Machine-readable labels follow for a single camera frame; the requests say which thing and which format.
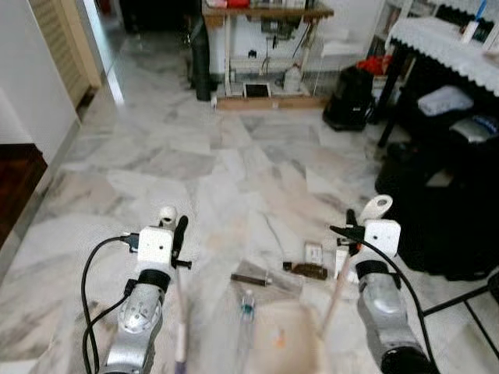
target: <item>cable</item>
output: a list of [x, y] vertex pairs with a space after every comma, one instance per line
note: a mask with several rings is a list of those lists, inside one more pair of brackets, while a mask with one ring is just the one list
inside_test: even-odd
[[[88, 256], [87, 262], [85, 263], [85, 267], [83, 268], [83, 274], [81, 277], [81, 302], [83, 304], [83, 315], [85, 316], [85, 322], [87, 324], [87, 329], [90, 329], [89, 336], [90, 336], [90, 344], [92, 345], [92, 353], [94, 355], [94, 370], [97, 373], [99, 371], [99, 354], [97, 352], [97, 343], [95, 342], [95, 335], [94, 335], [94, 329], [92, 329], [91, 326], [91, 321], [90, 321], [90, 312], [88, 310], [88, 303], [87, 303], [87, 292], [86, 292], [86, 286], [87, 286], [87, 274], [88, 270], [90, 269], [90, 264], [92, 262], [92, 259], [95, 257], [97, 251], [101, 249], [104, 245], [111, 243], [111, 242], [120, 242], [123, 240], [126, 240], [128, 236], [115, 236], [113, 238], [108, 238], [105, 239], [104, 241], [100, 242], [95, 246], [94, 249], [92, 249], [92, 252]], [[88, 359], [88, 354], [87, 354], [87, 346], [83, 346], [83, 363], [85, 364], [85, 370], [87, 371], [88, 374], [91, 374], [92, 371], [90, 369], [90, 362]]]
[[428, 352], [428, 357], [430, 359], [431, 365], [434, 367], [435, 372], [439, 373], [437, 363], [435, 362], [434, 354], [431, 350], [430, 338], [428, 337], [428, 331], [426, 330], [426, 324], [424, 322], [423, 310], [421, 308], [421, 304], [419, 303], [419, 299], [418, 299], [416, 293], [414, 292], [414, 289], [412, 288], [412, 285], [409, 282], [409, 280], [407, 279], [407, 277], [403, 274], [403, 272], [400, 270], [400, 268], [390, 259], [390, 257], [385, 255], [380, 249], [376, 248], [374, 245], [372, 245], [368, 242], [365, 242], [362, 239], [357, 238], [355, 235], [349, 234], [348, 229], [339, 228], [339, 227], [332, 226], [332, 225], [329, 228], [332, 231], [336, 232], [337, 234], [343, 235], [346, 238], [348, 238], [354, 242], [365, 245], [366, 247], [372, 249], [377, 255], [379, 255], [382, 259], [384, 259], [387, 263], [389, 263], [390, 266], [395, 270], [397, 275], [400, 277], [400, 279], [402, 279], [405, 286], [409, 290], [409, 293], [411, 294], [412, 300], [414, 301], [414, 305], [415, 305], [416, 311], [418, 313], [419, 324], [421, 325], [421, 331], [423, 332], [423, 339], [424, 339], [424, 343], [426, 345], [426, 351]]
[[309, 28], [310, 28], [310, 24], [308, 23], [308, 24], [306, 25], [306, 29], [305, 29], [305, 31], [303, 31], [303, 35], [302, 35], [301, 39], [299, 40], [298, 45], [296, 46], [295, 51], [293, 52], [293, 57], [292, 57], [292, 58], [294, 58], [294, 57], [295, 57], [296, 52], [298, 51], [299, 46], [300, 46], [300, 45], [302, 45], [303, 38], [305, 37], [306, 32], [309, 30]]
[[87, 365], [85, 365], [85, 369], [87, 371], [87, 374], [91, 374], [92, 372], [89, 371], [90, 369], [90, 360], [88, 359], [88, 351], [87, 351], [87, 343], [88, 343], [88, 336], [90, 333], [93, 333], [94, 331], [94, 324], [97, 323], [100, 319], [104, 318], [107, 314], [118, 308], [129, 296], [124, 295], [118, 302], [115, 304], [111, 305], [109, 308], [101, 312], [97, 317], [92, 319], [92, 322], [90, 323], [89, 326], [85, 329], [85, 332], [83, 333], [83, 359], [87, 360], [88, 362], [88, 368]]

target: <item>black bag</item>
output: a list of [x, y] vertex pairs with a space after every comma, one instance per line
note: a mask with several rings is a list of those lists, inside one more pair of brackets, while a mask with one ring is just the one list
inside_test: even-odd
[[373, 107], [373, 75], [351, 66], [342, 70], [322, 119], [336, 131], [362, 131]]

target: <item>louvered door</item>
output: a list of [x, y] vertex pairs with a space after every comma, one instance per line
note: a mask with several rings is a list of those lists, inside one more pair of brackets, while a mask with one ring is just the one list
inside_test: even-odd
[[30, 0], [30, 4], [62, 82], [76, 107], [89, 89], [90, 82], [69, 29], [62, 1], [73, 0]]

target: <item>white lace tablecloth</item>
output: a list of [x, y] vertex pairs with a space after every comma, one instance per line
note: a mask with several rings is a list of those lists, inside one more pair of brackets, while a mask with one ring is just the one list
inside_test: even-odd
[[463, 44], [458, 27], [433, 17], [400, 19], [388, 40], [395, 39], [499, 97], [499, 66], [483, 56], [482, 44]]
[[[453, 9], [475, 15], [480, 7], [481, 0], [430, 0], [433, 4], [446, 5]], [[499, 17], [499, 0], [487, 0], [487, 6], [482, 17], [487, 21], [495, 22]]]

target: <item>wooden floor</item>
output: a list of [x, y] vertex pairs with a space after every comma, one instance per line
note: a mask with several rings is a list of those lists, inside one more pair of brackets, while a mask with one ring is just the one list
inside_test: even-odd
[[34, 144], [0, 145], [0, 248], [46, 168]]

